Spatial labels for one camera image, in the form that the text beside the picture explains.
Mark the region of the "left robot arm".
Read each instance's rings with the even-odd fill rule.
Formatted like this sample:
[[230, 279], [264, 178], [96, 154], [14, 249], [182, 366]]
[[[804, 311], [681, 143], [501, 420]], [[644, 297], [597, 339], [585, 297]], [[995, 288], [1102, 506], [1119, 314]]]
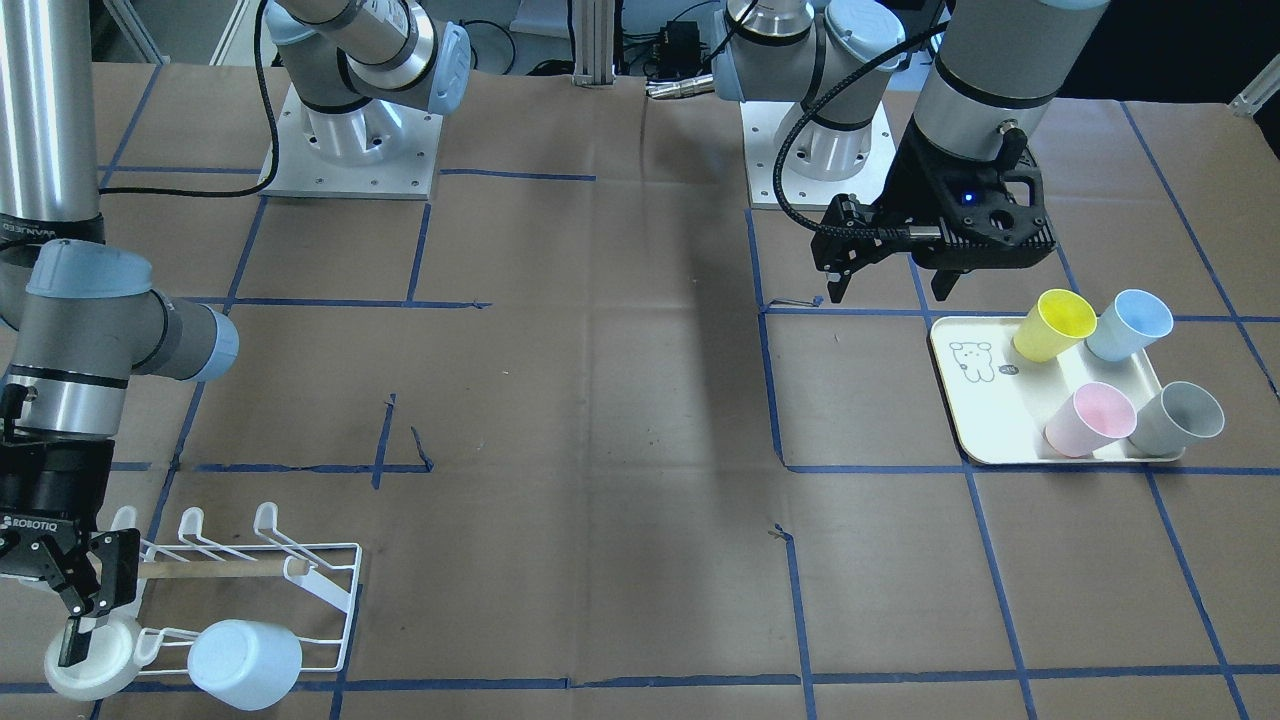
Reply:
[[948, 20], [910, 35], [877, 1], [727, 1], [707, 61], [719, 97], [791, 105], [769, 164], [781, 195], [787, 165], [820, 174], [820, 140], [867, 135], [890, 77], [940, 37], [879, 196], [826, 191], [819, 222], [787, 199], [780, 206], [813, 232], [832, 302], [855, 273], [899, 252], [934, 272], [945, 300], [961, 275], [1034, 266], [1057, 250], [1028, 143], [1107, 9], [959, 1]]

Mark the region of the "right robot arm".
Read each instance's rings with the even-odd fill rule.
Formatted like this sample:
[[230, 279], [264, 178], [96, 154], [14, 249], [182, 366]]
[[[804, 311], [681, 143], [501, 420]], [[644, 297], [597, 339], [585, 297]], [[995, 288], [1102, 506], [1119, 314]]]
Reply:
[[239, 346], [228, 316], [106, 245], [92, 88], [87, 3], [3, 4], [3, 574], [64, 603], [59, 667], [88, 657], [84, 619], [136, 597], [140, 533], [96, 524], [132, 377], [211, 380]]

